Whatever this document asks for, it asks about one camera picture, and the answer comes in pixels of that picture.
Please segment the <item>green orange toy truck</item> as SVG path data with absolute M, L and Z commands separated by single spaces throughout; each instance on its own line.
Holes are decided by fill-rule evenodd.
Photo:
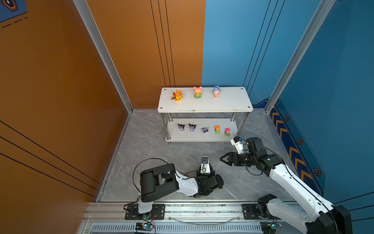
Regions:
M 221 133 L 220 126 L 215 126 L 215 134 L 220 134 L 220 133 Z

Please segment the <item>purple figure toy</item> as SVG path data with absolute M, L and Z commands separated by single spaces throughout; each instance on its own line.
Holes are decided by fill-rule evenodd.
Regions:
M 208 127 L 203 127 L 202 128 L 202 132 L 205 134 L 205 133 L 207 133 L 208 132 L 208 130 L 209 130 L 209 128 Z

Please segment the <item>black white Kuromi figure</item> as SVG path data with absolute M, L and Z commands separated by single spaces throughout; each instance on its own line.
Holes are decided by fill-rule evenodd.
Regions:
M 177 124 L 178 125 L 178 129 L 179 129 L 179 131 L 181 131 L 181 132 L 184 132 L 184 130 L 185 130 L 185 125 L 184 124 Z

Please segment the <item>blue Stitch ice-cream toy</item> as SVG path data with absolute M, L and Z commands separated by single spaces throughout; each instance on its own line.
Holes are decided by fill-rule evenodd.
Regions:
M 214 86 L 214 89 L 213 89 L 214 98 L 218 98 L 220 95 L 220 92 L 221 92 L 220 86 L 219 85 Z

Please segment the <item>pink yellow bear toy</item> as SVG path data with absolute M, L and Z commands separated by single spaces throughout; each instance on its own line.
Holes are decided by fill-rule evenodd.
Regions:
M 202 87 L 194 87 L 194 97 L 201 98 L 202 97 Z

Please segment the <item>orange yellow duck toy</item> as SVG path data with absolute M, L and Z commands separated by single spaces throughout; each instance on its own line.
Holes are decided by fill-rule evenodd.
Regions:
M 183 93 L 181 90 L 176 90 L 175 93 L 173 93 L 172 100 L 175 101 L 181 101 L 183 99 Z

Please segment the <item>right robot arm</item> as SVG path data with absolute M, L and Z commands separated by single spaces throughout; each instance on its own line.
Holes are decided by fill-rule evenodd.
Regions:
M 262 174 L 277 182 L 302 207 L 298 210 L 273 194 L 258 199 L 259 217 L 279 218 L 304 234 L 351 234 L 350 212 L 342 205 L 336 206 L 304 183 L 277 154 L 268 149 L 258 137 L 235 137 L 231 144 L 235 152 L 228 152 L 220 161 L 229 166 L 256 167 Z

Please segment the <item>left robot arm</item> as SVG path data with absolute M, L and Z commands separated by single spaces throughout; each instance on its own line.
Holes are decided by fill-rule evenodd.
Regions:
M 150 214 L 156 200 L 175 192 L 187 197 L 201 198 L 209 196 L 216 189 L 222 189 L 223 186 L 222 177 L 213 171 L 209 163 L 201 164 L 195 177 L 182 175 L 171 163 L 154 167 L 140 173 L 137 213 Z

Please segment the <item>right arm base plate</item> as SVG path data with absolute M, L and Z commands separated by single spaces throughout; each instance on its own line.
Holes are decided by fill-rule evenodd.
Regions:
M 242 211 L 243 211 L 243 218 L 245 220 L 250 220 L 250 219 L 266 219 L 266 220 L 276 220 L 274 218 L 266 205 L 261 205 L 261 204 L 252 204 L 252 203 L 247 203 L 247 204 L 242 204 Z

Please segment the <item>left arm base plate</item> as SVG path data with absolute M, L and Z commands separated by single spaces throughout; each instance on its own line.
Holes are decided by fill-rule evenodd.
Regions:
M 165 204 L 153 204 L 149 211 L 143 212 L 138 208 L 138 204 L 127 204 L 124 207 L 126 220 L 163 220 L 165 217 Z

